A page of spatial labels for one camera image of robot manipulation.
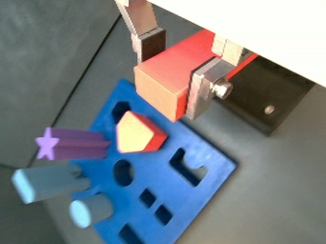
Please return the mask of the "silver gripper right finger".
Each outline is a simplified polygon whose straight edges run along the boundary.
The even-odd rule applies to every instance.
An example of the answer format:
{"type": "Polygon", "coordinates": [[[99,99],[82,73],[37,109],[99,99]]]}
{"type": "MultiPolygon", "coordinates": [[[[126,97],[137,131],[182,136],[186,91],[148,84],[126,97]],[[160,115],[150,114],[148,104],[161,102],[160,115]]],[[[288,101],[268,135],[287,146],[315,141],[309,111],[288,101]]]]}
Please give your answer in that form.
{"type": "Polygon", "coordinates": [[[233,90],[228,75],[250,58],[252,52],[230,39],[214,36],[212,51],[220,57],[212,57],[192,75],[186,117],[196,120],[209,109],[214,97],[226,99],[233,90]]]}

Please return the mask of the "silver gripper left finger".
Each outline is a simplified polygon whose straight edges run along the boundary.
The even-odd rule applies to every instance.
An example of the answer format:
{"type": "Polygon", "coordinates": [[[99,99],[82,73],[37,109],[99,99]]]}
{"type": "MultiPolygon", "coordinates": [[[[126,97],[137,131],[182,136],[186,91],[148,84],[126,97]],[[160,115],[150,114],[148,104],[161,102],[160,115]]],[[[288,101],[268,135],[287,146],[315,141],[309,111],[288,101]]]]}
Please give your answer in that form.
{"type": "Polygon", "coordinates": [[[144,63],[166,50],[166,30],[158,26],[149,0],[116,0],[132,33],[133,49],[144,63]]]}

